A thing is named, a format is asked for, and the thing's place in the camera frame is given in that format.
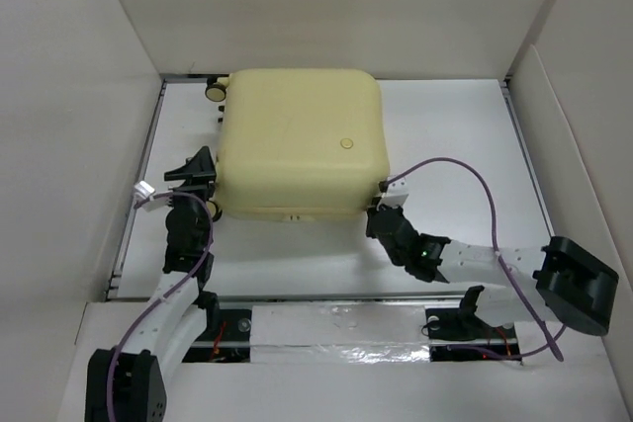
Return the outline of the yellow hard-shell suitcase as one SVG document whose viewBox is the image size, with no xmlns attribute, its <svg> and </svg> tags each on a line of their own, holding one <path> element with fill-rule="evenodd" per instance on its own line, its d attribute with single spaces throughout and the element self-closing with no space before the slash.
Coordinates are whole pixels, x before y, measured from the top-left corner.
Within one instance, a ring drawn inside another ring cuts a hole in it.
<svg viewBox="0 0 633 422">
<path fill-rule="evenodd" d="M 369 207 L 390 174 L 378 81 L 356 69 L 254 68 L 209 79 L 220 106 L 214 201 L 248 219 Z"/>
</svg>

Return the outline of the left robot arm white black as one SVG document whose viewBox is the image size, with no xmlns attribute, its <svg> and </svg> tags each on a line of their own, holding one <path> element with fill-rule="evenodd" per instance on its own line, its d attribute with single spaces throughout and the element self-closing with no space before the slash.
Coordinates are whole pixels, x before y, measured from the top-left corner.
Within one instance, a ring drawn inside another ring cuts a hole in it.
<svg viewBox="0 0 633 422">
<path fill-rule="evenodd" d="M 143 311 L 111 349 L 96 350 L 87 365 L 87 421 L 161 421 L 166 386 L 194 341 L 214 337 L 222 325 L 219 298 L 206 291 L 214 256 L 214 214 L 209 208 L 217 170 L 209 147 L 164 175 L 172 188 L 159 193 L 134 186 L 134 207 L 168 210 L 164 264 Z"/>
</svg>

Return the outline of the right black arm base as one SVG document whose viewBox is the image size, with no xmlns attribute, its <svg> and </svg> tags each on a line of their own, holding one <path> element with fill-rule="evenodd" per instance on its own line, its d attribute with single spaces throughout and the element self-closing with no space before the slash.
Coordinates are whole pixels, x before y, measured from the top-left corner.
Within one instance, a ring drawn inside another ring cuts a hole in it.
<svg viewBox="0 0 633 422">
<path fill-rule="evenodd" d="M 513 326 L 492 327 L 475 315 L 483 286 L 468 288 L 456 307 L 427 307 L 420 332 L 431 362 L 520 361 Z"/>
</svg>

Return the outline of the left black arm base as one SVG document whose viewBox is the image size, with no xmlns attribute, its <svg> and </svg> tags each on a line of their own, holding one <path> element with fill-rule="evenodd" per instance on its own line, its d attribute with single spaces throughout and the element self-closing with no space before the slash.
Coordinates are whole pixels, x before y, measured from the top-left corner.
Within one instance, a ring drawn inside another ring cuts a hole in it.
<svg viewBox="0 0 633 422">
<path fill-rule="evenodd" d="M 203 309 L 205 331 L 197 337 L 183 363 L 247 363 L 250 361 L 252 310 L 222 307 L 215 293 L 202 292 L 194 306 Z"/>
</svg>

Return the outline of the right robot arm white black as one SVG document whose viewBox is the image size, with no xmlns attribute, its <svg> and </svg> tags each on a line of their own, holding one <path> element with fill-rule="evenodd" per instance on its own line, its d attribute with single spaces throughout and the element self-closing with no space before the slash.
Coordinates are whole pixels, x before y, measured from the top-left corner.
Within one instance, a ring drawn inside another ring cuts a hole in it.
<svg viewBox="0 0 633 422">
<path fill-rule="evenodd" d="M 367 236 L 380 242 L 395 266 L 427 283 L 468 284 L 456 315 L 469 336 L 534 317 L 592 336 L 609 331 L 619 276 L 570 238 L 496 250 L 419 233 L 400 207 L 367 214 Z"/>
</svg>

